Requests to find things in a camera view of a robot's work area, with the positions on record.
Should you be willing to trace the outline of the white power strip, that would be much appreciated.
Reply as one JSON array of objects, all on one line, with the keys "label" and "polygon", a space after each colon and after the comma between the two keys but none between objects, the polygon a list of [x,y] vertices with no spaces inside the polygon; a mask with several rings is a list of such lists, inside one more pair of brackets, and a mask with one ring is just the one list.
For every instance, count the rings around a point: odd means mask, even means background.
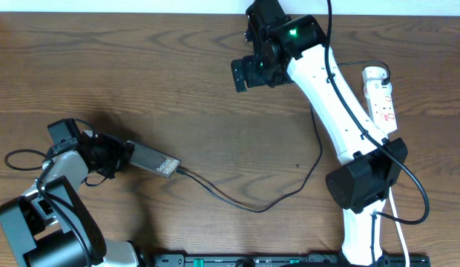
[{"label": "white power strip", "polygon": [[392,85],[383,85],[382,80],[371,79],[364,85],[369,116],[386,135],[397,130],[391,93]]}]

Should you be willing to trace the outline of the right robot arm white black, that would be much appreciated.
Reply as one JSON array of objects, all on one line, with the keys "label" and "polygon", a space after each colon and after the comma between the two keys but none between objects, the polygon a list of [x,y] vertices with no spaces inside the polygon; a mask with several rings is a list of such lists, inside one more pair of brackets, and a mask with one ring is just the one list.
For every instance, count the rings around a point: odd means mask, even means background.
[{"label": "right robot arm white black", "polygon": [[342,255],[357,266],[381,261],[379,220],[407,157],[401,139],[390,141],[361,107],[340,72],[326,35],[313,16],[292,19],[278,1],[254,1],[246,10],[245,37],[253,54],[231,62],[237,92],[295,83],[325,127],[341,166],[326,185],[344,216]]}]

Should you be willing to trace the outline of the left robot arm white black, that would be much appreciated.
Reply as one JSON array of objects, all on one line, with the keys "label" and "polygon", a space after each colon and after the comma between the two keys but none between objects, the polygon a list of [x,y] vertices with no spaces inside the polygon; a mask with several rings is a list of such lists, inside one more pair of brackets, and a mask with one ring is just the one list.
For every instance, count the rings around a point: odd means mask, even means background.
[{"label": "left robot arm white black", "polygon": [[48,125],[53,146],[41,174],[19,197],[0,205],[0,225],[19,266],[144,266],[129,241],[104,238],[78,195],[88,175],[113,179],[129,162],[134,144],[77,119]]}]

